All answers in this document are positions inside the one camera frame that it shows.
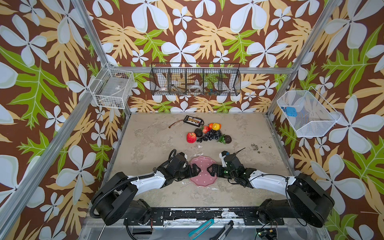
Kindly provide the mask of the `pink dotted plate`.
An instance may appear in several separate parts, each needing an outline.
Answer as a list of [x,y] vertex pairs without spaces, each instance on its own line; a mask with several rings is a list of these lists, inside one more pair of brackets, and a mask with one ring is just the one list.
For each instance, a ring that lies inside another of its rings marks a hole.
[[207,169],[211,165],[216,164],[216,161],[210,157],[198,156],[191,160],[191,164],[196,164],[201,169],[196,177],[190,179],[192,183],[200,187],[208,187],[215,183],[218,177],[212,177]]

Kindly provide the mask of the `dark avocado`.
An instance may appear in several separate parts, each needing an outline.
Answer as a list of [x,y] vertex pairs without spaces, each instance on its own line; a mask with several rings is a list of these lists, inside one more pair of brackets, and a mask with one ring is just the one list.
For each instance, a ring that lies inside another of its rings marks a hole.
[[202,129],[195,129],[194,131],[197,138],[201,138],[203,136],[203,130]]

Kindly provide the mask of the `dark grape bunch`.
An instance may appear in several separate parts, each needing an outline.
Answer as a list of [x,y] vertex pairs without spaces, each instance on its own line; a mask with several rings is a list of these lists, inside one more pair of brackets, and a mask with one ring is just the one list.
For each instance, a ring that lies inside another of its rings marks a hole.
[[222,132],[220,130],[210,130],[206,134],[204,134],[202,137],[197,139],[198,143],[212,141],[212,140],[219,140],[219,138],[222,136]]

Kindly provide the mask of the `yellow lemon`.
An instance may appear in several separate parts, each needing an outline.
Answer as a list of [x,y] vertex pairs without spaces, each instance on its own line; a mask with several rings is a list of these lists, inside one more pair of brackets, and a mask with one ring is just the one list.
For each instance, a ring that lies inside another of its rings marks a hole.
[[218,130],[221,129],[221,124],[213,123],[212,126],[211,126],[211,129],[214,130],[214,131],[218,131]]

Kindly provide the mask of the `teal utility knife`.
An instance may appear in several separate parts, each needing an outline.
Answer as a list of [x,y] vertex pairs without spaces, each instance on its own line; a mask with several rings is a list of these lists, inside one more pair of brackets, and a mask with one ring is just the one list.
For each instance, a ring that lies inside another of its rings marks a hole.
[[201,236],[207,229],[209,229],[215,223],[214,219],[209,219],[205,223],[201,224],[198,228],[191,231],[188,236],[191,240],[197,239]]

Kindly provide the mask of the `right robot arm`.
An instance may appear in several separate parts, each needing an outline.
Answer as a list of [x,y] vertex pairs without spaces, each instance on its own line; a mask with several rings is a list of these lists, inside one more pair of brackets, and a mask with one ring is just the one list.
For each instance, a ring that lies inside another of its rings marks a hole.
[[212,177],[224,178],[231,184],[244,188],[262,189],[283,195],[284,200],[266,199],[257,208],[257,218],[263,224],[284,218],[296,219],[303,226],[316,228],[324,226],[335,200],[309,175],[282,176],[267,174],[253,168],[246,168],[236,153],[220,153],[222,163],[207,168]]

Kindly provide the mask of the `black grey tool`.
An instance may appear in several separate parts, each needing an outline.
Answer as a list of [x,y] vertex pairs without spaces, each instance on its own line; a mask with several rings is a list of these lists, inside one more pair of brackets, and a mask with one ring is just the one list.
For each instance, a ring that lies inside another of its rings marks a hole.
[[210,238],[210,240],[224,240],[229,232],[234,227],[234,221],[231,220],[228,224],[225,224],[224,227],[213,237]]

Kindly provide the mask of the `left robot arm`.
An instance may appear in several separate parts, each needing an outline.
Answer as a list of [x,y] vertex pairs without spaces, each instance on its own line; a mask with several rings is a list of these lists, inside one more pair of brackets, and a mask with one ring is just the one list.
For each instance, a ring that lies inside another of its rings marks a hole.
[[154,168],[152,173],[129,177],[118,172],[112,176],[92,198],[90,216],[102,219],[107,226],[120,219],[129,223],[147,224],[152,208],[142,199],[134,200],[135,196],[167,187],[175,181],[196,177],[200,172],[196,164],[189,164],[186,154],[177,153],[174,149],[169,158]]

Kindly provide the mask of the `red strawberry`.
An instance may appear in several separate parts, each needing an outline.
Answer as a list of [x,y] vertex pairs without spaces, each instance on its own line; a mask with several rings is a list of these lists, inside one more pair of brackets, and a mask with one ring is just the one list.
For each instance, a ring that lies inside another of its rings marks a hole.
[[202,131],[203,131],[204,134],[208,133],[210,130],[211,129],[208,126],[203,126]]

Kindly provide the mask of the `blue object in basket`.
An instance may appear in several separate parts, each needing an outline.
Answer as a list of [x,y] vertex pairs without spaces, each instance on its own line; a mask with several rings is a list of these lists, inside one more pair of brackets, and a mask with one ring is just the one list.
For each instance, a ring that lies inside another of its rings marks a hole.
[[298,112],[294,107],[284,107],[282,110],[286,113],[287,117],[297,117]]

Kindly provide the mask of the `red apple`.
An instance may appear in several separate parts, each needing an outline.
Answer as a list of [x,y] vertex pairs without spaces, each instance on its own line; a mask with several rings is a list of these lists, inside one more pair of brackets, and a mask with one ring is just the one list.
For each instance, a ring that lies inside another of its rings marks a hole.
[[187,134],[187,142],[190,144],[193,144],[197,141],[197,135],[195,133],[188,133]]

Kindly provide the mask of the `black tray with items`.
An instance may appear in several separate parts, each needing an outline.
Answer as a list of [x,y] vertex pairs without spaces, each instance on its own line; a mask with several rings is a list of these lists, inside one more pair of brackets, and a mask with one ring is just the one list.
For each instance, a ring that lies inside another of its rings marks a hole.
[[205,123],[203,119],[198,117],[192,117],[192,116],[186,116],[183,119],[183,122],[197,128],[202,127]]

